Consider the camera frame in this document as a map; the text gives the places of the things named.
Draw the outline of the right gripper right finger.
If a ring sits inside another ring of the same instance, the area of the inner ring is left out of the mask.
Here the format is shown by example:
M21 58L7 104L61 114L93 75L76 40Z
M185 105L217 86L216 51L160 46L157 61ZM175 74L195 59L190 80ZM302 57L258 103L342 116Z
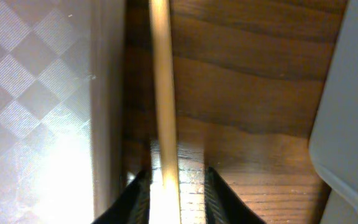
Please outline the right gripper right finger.
M204 173L204 205L207 224L266 224L212 167Z

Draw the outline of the wooden chopstick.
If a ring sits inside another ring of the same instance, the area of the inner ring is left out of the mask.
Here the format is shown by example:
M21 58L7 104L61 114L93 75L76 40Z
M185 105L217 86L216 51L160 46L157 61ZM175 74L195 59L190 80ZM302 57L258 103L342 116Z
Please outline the wooden chopstick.
M167 0L150 0L149 8L154 63L155 106L163 179L162 220L164 223L180 223L181 209L170 6Z

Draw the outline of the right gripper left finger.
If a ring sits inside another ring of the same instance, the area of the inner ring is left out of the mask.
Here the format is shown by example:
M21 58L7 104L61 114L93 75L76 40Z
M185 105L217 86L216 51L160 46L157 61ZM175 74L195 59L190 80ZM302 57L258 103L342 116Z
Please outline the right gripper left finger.
M149 216L150 172L142 170L92 224L148 224Z

